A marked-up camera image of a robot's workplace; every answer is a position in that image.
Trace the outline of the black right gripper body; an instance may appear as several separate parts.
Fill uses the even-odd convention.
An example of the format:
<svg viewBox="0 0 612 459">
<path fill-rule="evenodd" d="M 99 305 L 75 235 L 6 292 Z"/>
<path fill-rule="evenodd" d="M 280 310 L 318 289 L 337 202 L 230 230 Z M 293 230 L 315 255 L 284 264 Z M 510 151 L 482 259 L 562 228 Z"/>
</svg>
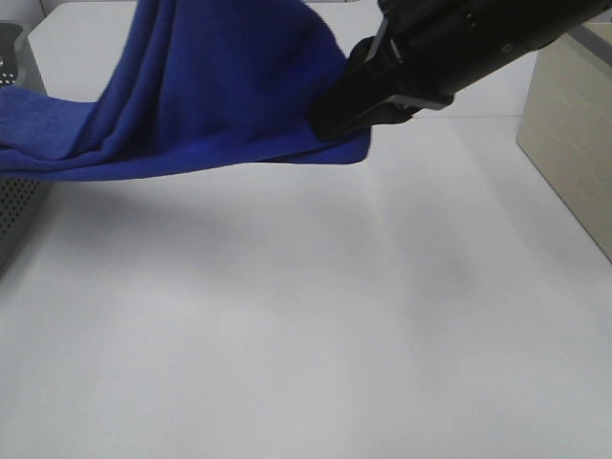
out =
<svg viewBox="0 0 612 459">
<path fill-rule="evenodd" d="M 440 110 L 454 95 L 608 11 L 608 1 L 381 1 L 366 58 L 377 102 Z"/>
</svg>

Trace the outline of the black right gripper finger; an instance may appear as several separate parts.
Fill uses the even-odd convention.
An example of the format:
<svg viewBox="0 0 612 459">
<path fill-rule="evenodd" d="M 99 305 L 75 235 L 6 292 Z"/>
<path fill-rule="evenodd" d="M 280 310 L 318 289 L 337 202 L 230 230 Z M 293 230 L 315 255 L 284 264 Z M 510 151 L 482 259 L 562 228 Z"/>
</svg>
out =
<svg viewBox="0 0 612 459">
<path fill-rule="evenodd" d="M 401 124 L 421 110 L 411 98 L 340 98 L 328 95 L 315 102 L 315 134 L 322 141 L 339 139 L 375 125 Z"/>
<path fill-rule="evenodd" d="M 373 74 L 365 59 L 373 42 L 374 37 L 370 36 L 355 46 L 339 79 L 320 98 L 328 95 L 340 98 L 383 97 L 382 80 Z M 315 129 L 315 104 L 309 111 L 309 123 Z"/>
</svg>

